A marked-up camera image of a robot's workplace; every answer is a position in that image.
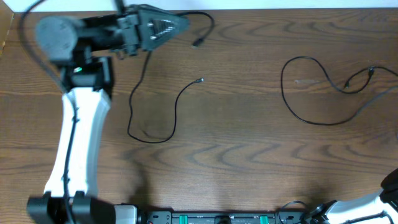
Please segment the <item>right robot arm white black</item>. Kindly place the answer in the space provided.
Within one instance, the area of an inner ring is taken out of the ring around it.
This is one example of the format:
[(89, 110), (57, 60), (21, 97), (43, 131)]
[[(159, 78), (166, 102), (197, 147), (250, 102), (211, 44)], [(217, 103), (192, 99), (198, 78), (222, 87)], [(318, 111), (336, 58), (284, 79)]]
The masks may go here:
[(397, 224), (397, 170), (383, 179), (379, 191), (355, 200), (321, 204), (304, 220), (314, 224)]

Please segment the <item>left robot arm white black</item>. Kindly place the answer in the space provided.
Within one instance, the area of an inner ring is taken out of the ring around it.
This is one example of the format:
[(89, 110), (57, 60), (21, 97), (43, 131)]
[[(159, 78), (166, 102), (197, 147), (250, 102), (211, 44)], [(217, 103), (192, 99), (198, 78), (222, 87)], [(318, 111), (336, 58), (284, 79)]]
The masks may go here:
[(97, 197), (97, 163), (103, 125), (114, 86), (109, 50), (118, 57), (151, 54), (188, 29), (186, 12), (172, 13), (147, 4), (125, 6), (115, 14), (79, 19), (47, 16), (35, 38), (48, 57), (42, 68), (62, 92), (63, 123), (55, 164), (41, 197), (30, 197), (27, 212), (37, 223), (144, 223), (137, 207)]

